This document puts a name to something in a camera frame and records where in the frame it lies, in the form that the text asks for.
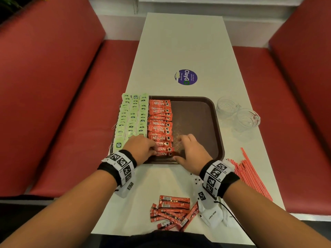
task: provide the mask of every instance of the white table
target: white table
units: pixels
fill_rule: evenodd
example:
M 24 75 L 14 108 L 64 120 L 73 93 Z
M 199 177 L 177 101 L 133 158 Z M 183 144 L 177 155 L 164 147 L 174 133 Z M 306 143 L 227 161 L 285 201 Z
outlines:
M 198 80 L 182 85 L 175 73 L 192 70 Z M 149 13 L 134 60 L 127 93 L 168 96 L 204 96 L 216 104 L 228 95 L 242 107 L 251 108 L 222 17 Z M 231 127 L 219 120 L 225 158 L 243 159 L 246 150 L 274 202 L 284 208 L 259 129 L 249 140 L 234 136 Z M 149 210 L 160 195 L 191 197 L 190 174 L 180 165 L 143 165 L 136 170 L 136 187 L 127 198 L 114 195 L 92 233 L 135 235 L 156 229 Z M 213 242 L 252 244 L 241 229 L 221 223 L 210 230 L 195 217 L 187 232 L 204 234 Z

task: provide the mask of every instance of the brown tray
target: brown tray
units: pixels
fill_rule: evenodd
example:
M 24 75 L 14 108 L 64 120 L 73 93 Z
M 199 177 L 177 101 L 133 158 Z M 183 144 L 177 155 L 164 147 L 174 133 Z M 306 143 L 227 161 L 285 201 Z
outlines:
M 172 109 L 172 146 L 185 158 L 184 148 L 176 142 L 179 135 L 193 134 L 213 159 L 223 160 L 224 146 L 219 131 L 214 103 L 199 96 L 150 96 L 150 99 L 170 100 Z M 175 164 L 171 157 L 152 156 L 145 163 Z

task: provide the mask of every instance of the sticker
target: sticker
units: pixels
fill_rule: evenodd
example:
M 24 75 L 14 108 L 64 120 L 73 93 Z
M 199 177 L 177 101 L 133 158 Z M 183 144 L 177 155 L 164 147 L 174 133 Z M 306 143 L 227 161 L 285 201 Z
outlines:
M 182 69 L 175 74 L 175 80 L 182 85 L 192 85 L 198 80 L 198 76 L 192 70 Z

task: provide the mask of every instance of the barcode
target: barcode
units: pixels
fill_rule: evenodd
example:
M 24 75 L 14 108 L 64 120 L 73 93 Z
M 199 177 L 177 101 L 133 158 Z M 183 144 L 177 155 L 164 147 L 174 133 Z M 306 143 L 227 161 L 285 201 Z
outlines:
M 168 225 L 168 224 L 170 224 L 170 220 L 166 220 L 166 221 L 161 223 L 162 226 L 165 226 L 165 225 Z
M 185 219 L 181 222 L 180 226 L 183 227 L 183 226 L 186 224 L 187 221 L 188 221 L 188 219 L 185 218 Z

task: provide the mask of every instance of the cable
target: cable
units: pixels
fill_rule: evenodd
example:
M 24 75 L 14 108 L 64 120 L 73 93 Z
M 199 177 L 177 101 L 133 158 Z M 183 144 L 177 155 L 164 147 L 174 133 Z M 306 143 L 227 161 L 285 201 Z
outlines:
M 250 240 L 255 244 L 255 246 L 257 247 L 257 248 L 259 248 L 258 247 L 258 245 L 252 240 L 252 238 L 248 235 L 248 233 L 245 231 L 245 229 L 243 228 L 243 226 L 239 223 L 239 221 L 237 220 L 237 218 L 232 214 L 232 212 L 224 205 L 224 204 L 222 204 L 221 202 L 219 202 L 219 201 L 214 201 L 214 203 L 219 203 L 219 204 L 221 204 L 230 214 L 231 214 L 231 216 L 234 218 L 234 220 L 238 223 L 238 225 L 242 228 L 242 230 L 246 233 L 246 235 L 250 238 Z

